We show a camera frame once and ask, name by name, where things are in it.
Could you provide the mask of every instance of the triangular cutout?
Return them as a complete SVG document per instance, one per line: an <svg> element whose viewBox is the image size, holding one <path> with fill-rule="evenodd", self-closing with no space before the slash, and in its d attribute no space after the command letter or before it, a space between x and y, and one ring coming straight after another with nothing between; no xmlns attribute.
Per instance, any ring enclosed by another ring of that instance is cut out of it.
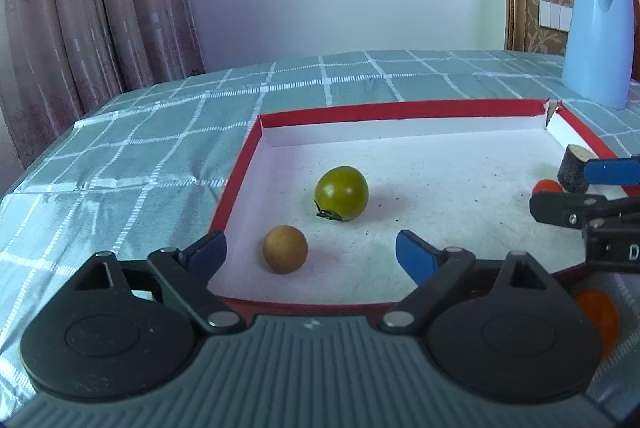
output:
<svg viewBox="0 0 640 428"><path fill-rule="evenodd" d="M95 289L111 289L111 278L106 264L96 264L89 274L76 285L76 291L91 291Z"/></svg>
<svg viewBox="0 0 640 428"><path fill-rule="evenodd" d="M545 283L540 277L529 267L526 262L516 262L516 267L511 276L511 287L519 287L524 289L546 290Z"/></svg>

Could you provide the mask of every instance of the light switch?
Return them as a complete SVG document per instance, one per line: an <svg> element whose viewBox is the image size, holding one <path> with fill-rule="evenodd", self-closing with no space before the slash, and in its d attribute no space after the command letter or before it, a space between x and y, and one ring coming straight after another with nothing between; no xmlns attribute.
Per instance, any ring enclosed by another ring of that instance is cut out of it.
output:
<svg viewBox="0 0 640 428"><path fill-rule="evenodd" d="M540 27L551 27L551 2L540 0L538 4L538 23Z"/></svg>
<svg viewBox="0 0 640 428"><path fill-rule="evenodd" d="M571 16L574 10L571 7L563 5L560 7L560 30L569 32L571 27Z"/></svg>
<svg viewBox="0 0 640 428"><path fill-rule="evenodd" d="M550 4L551 6L551 29L560 29L560 4Z"/></svg>

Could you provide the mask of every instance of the curtain fold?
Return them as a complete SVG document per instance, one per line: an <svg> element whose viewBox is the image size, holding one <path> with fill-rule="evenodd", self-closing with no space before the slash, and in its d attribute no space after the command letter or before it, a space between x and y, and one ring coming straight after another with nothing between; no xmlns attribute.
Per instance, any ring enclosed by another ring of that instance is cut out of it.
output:
<svg viewBox="0 0 640 428"><path fill-rule="evenodd" d="M114 96L204 72L188 0L4 0L15 76L0 102L28 166Z"/></svg>

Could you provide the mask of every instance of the red-rimmed tray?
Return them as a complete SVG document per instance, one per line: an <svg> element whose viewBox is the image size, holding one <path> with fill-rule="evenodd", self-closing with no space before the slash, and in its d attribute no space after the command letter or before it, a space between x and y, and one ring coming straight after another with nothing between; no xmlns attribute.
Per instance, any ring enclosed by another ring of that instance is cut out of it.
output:
<svg viewBox="0 0 640 428"><path fill-rule="evenodd" d="M614 154L561 104L548 123L547 110L543 100L455 100L259 116L211 224L225 231L228 253L209 289L247 318L375 317L415 286L395 258L402 229L478 258L526 250L550 272L575 275L580 231L536 223L530 191L555 178L568 144ZM341 165L363 172L370 191L363 215L344 223L316 217L313 201L321 175ZM590 192L625 196L618 186ZM309 244L305 265L288 275L273 274L261 255L264 236L280 224Z"/></svg>

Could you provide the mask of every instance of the light blue kettle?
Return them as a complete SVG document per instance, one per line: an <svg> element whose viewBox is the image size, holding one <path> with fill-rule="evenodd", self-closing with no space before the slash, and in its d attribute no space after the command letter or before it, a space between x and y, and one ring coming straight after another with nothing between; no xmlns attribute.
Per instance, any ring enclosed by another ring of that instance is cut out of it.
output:
<svg viewBox="0 0 640 428"><path fill-rule="evenodd" d="M633 0L575 0L562 82L603 106L624 108L634 29Z"/></svg>

